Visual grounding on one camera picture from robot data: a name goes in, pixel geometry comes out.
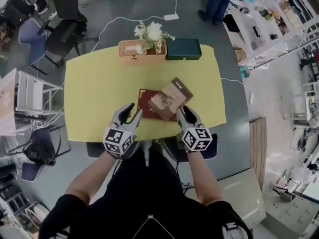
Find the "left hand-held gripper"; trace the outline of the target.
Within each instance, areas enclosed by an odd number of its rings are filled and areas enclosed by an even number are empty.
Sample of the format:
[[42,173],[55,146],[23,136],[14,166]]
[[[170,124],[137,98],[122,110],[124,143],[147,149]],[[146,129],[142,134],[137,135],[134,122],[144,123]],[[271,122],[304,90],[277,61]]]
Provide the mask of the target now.
[[139,149],[141,142],[135,141],[136,128],[139,126],[143,109],[138,110],[133,118],[134,103],[128,103],[115,111],[110,126],[106,128],[103,145],[105,150],[116,159],[129,159]]

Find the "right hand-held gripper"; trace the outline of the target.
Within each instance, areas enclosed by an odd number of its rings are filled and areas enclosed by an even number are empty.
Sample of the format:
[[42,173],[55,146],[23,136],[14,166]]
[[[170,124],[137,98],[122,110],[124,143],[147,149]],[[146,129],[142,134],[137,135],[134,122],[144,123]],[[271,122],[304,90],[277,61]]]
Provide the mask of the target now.
[[205,151],[212,142],[209,129],[203,127],[201,118],[190,107],[177,108],[176,117],[181,128],[177,136],[177,146],[186,152]]

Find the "red gold-ornament book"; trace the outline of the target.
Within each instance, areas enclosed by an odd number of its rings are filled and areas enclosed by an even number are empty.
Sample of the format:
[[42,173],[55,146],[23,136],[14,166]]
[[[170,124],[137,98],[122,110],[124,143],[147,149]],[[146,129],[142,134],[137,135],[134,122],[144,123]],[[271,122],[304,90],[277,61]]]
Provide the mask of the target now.
[[138,110],[143,109],[143,118],[162,120],[148,105],[149,100],[159,91],[140,89]]

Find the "brown photo-cover book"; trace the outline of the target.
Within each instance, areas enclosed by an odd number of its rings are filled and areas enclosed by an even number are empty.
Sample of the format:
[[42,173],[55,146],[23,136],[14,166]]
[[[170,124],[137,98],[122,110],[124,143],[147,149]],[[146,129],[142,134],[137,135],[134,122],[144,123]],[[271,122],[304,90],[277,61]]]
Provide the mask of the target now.
[[176,111],[193,98],[193,93],[175,77],[148,102],[150,108],[164,121],[177,122]]

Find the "person's left forearm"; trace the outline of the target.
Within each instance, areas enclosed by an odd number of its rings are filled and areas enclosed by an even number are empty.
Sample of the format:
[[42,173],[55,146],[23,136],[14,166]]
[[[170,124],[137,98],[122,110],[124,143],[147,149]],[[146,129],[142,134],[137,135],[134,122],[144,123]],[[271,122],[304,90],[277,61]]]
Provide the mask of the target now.
[[89,205],[116,163],[116,158],[104,151],[92,164],[78,174],[65,192]]

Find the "yellow tablecloth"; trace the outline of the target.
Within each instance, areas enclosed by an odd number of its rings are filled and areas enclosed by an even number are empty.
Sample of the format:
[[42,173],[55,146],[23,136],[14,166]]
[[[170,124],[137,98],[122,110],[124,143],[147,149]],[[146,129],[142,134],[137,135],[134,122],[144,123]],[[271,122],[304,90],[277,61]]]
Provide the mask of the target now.
[[198,60],[146,65],[120,61],[117,46],[100,49],[66,62],[64,117],[71,141],[101,142],[114,112],[137,103],[140,89],[159,91],[174,78],[193,93],[187,103],[206,127],[226,122],[220,72],[213,48],[201,46]]

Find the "wicker tissue basket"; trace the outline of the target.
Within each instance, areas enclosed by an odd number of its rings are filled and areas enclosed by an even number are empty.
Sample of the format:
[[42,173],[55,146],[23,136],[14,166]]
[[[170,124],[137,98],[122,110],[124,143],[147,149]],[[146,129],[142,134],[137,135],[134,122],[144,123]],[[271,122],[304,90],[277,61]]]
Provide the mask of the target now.
[[166,41],[161,43],[161,52],[157,46],[149,47],[145,40],[123,40],[119,42],[119,58],[125,64],[146,65],[161,63],[167,55]]

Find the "dark green box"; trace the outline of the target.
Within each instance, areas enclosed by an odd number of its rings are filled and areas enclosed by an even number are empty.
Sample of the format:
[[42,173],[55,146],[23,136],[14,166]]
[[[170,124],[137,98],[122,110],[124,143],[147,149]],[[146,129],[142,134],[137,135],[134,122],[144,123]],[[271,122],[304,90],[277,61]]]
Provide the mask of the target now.
[[202,56],[198,39],[166,39],[166,60],[199,60]]

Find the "person's black shirt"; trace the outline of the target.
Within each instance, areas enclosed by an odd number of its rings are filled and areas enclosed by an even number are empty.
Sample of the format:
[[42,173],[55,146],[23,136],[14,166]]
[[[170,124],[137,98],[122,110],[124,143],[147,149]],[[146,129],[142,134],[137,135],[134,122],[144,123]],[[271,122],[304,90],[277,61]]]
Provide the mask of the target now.
[[121,162],[105,194],[87,206],[62,195],[38,239],[253,239],[232,206],[205,206],[183,193],[176,170],[154,142]]

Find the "white flower bouquet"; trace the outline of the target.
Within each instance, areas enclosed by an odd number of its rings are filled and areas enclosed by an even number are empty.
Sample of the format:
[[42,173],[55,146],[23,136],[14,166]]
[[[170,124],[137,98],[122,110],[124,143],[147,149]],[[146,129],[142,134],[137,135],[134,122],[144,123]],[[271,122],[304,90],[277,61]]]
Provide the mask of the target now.
[[175,36],[163,32],[161,27],[161,24],[154,22],[146,26],[142,21],[135,27],[134,36],[143,42],[143,44],[134,45],[134,50],[139,55],[142,55],[144,51],[152,49],[155,50],[156,54],[162,54],[163,41],[165,39],[175,41]]

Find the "beige flat board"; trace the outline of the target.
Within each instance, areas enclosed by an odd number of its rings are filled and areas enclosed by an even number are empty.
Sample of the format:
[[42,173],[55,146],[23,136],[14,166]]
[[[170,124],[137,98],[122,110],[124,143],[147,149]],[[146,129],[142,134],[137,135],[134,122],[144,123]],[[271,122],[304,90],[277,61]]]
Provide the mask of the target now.
[[266,218],[264,200],[253,169],[218,181],[223,200],[230,203],[248,228],[252,229]]

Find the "white shelving unit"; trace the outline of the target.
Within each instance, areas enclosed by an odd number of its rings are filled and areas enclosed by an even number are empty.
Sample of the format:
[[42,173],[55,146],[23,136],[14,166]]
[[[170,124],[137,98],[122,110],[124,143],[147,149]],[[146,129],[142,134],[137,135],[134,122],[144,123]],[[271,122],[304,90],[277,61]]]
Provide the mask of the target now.
[[250,70],[302,51],[319,49],[319,0],[230,0],[224,26]]

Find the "black office chair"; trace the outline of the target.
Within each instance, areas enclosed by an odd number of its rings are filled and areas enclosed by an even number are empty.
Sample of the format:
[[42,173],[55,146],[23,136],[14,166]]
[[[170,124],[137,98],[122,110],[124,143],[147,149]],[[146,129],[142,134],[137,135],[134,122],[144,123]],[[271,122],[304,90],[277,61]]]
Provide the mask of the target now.
[[60,60],[56,63],[56,66],[60,67],[72,49],[75,49],[77,55],[80,55],[79,44],[89,41],[97,43],[99,38],[85,37],[88,20],[80,13],[78,0],[53,0],[53,3],[61,21],[55,27],[49,25],[45,27],[50,32],[45,49],[60,56]]

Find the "blue plastic chair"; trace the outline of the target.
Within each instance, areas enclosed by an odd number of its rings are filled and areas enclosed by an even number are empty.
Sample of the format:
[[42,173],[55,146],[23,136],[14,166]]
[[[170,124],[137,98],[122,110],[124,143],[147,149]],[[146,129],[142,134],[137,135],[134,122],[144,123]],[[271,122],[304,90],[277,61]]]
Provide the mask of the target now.
[[47,75],[47,73],[34,65],[46,56],[45,43],[47,41],[47,33],[45,30],[39,33],[40,30],[41,27],[38,22],[31,17],[19,28],[18,41],[20,44],[29,45],[27,66],[32,67],[43,75]]

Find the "pink table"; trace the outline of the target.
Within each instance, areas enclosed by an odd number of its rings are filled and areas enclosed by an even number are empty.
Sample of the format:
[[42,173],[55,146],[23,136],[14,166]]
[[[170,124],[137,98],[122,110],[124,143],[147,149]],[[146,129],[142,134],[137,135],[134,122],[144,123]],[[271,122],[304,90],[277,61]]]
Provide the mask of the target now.
[[0,136],[16,136],[15,125],[15,82],[14,68],[0,80]]

